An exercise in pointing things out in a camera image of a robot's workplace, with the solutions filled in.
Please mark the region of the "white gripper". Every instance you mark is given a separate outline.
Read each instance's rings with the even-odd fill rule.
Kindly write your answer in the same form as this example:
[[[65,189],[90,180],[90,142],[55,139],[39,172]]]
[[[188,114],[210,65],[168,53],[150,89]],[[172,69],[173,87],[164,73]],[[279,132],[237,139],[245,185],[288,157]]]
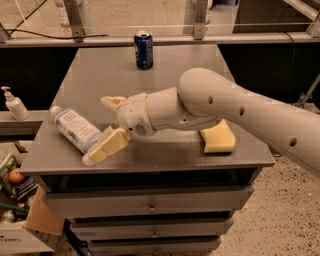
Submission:
[[[146,93],[128,98],[103,96],[101,102],[107,109],[118,111],[117,119],[122,128],[113,129],[109,126],[103,131],[82,158],[86,166],[99,164],[121,151],[129,144],[131,137],[140,139],[155,134],[148,117]]]

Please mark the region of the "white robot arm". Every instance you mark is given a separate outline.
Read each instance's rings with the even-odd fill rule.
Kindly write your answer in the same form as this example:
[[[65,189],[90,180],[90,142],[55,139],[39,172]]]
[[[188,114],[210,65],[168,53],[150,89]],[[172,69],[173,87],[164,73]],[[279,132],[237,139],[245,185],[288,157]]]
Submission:
[[[204,68],[184,72],[178,85],[128,98],[101,98],[119,127],[104,130],[82,161],[92,166],[125,148],[132,139],[159,130],[202,130],[222,118],[251,133],[312,174],[320,175],[320,116],[250,92]]]

